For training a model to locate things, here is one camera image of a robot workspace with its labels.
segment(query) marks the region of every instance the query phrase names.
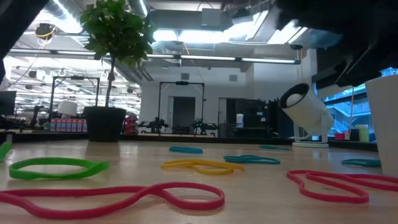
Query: pink rubber band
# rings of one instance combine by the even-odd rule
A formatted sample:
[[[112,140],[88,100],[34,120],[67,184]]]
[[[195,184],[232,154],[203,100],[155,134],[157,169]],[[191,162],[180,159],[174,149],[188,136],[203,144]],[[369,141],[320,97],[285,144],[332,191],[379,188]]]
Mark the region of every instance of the pink rubber band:
[[[320,194],[316,192],[312,192],[310,190],[305,189],[304,181],[297,177],[296,174],[305,174],[308,180],[313,180],[315,182],[319,182],[322,184],[327,184],[329,186],[337,187],[339,189],[346,190],[348,192],[354,193],[359,197],[352,196],[341,196],[341,195],[329,195],[329,194]],[[329,177],[334,179],[344,180],[353,184],[358,184],[362,186],[372,187],[375,189],[382,190],[391,190],[398,191],[398,185],[388,185],[388,184],[378,184],[374,182],[369,182],[365,180],[359,179],[373,179],[373,180],[383,180],[386,182],[398,184],[398,178],[381,176],[381,175],[371,175],[371,174],[333,174],[329,172],[319,172],[312,170],[291,170],[286,173],[287,177],[290,180],[293,180],[300,186],[300,193],[311,198],[324,200],[327,202],[349,202],[349,203],[366,203],[369,202],[369,194],[357,187],[353,187],[346,184],[337,183],[332,180],[326,180],[321,177]]]
[[[219,196],[218,199],[209,202],[191,202],[181,200],[167,192],[165,189],[188,188],[198,189],[212,192]],[[84,210],[53,210],[42,208],[31,201],[22,197],[83,197],[94,195],[107,195],[115,193],[135,193],[133,196],[116,202],[111,205],[105,205],[99,208]],[[125,186],[125,187],[108,187],[102,189],[24,189],[24,190],[5,190],[0,192],[0,202],[9,203],[25,209],[30,214],[55,220],[76,220],[85,218],[95,218],[107,215],[112,212],[127,208],[136,203],[140,198],[146,195],[156,195],[166,199],[172,205],[178,208],[189,210],[212,210],[224,205],[224,192],[216,187],[205,184],[196,184],[189,182],[169,182],[156,184],[149,187],[143,186]]]

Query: yellow object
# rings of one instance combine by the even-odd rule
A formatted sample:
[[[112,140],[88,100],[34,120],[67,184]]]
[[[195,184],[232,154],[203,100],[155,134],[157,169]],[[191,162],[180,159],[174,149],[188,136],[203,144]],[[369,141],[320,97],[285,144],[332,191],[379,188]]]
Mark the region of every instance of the yellow object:
[[[217,168],[225,168],[225,170],[208,170],[202,169],[199,166],[209,166]],[[171,167],[185,167],[198,171],[201,174],[208,175],[224,175],[234,172],[234,169],[244,170],[244,166],[230,164],[227,162],[208,161],[204,159],[179,159],[176,161],[168,161],[161,165],[162,169]]]

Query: green leaves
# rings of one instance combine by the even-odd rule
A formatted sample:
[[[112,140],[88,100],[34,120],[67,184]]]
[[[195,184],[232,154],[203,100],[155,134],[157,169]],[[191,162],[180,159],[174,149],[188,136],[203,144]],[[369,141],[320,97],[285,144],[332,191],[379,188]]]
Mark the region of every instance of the green leaves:
[[[156,28],[149,16],[139,16],[124,10],[125,0],[97,0],[87,5],[80,17],[84,30],[89,33],[85,49],[95,52],[99,60],[107,53],[130,67],[139,67],[146,54],[152,54],[150,44]]]

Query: table surface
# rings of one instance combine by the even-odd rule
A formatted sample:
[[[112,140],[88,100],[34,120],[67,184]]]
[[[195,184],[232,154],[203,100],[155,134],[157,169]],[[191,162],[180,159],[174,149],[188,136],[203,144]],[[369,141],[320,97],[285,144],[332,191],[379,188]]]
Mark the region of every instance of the table surface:
[[[203,154],[169,152],[170,146],[203,149]],[[228,175],[204,175],[191,169],[161,169],[161,163],[175,159],[199,158],[223,161],[225,155],[254,154],[281,160],[280,165],[245,164],[243,172]],[[32,157],[74,157],[110,161],[110,168],[83,180],[15,180],[7,167],[13,162]],[[398,192],[360,187],[369,192],[365,204],[330,203],[299,194],[298,185],[286,172],[293,169],[321,170],[339,173],[381,174],[380,168],[341,165],[344,159],[377,159],[377,153],[349,149],[306,149],[291,151],[259,149],[258,145],[200,144],[171,142],[94,143],[87,141],[54,141],[13,145],[6,161],[0,164],[0,190],[6,189],[92,189],[120,185],[153,185],[162,182],[199,182],[222,189],[226,195],[223,208],[213,211],[182,210],[164,199],[145,196],[136,204],[110,215],[91,220],[44,220],[25,210],[0,203],[0,223],[394,223],[398,220]],[[31,166],[25,170],[48,173],[76,171],[78,167]],[[305,181],[316,192],[352,195],[328,185]],[[200,190],[173,189],[187,200],[209,200],[213,194]],[[73,210],[103,206],[131,194],[95,197],[32,197],[34,203],[54,209]]]

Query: white stand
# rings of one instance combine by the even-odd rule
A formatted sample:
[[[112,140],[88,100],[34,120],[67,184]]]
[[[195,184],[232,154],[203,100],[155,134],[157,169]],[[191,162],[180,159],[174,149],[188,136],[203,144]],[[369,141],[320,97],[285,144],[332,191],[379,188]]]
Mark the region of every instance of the white stand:
[[[300,134],[299,134],[299,127],[294,124],[294,137],[295,142],[293,142],[293,146],[295,147],[314,147],[314,148],[329,148],[328,144],[328,128],[326,126],[326,115],[327,114],[327,109],[323,109],[321,112],[321,131],[322,131],[322,142],[302,142],[301,139],[299,139]]]

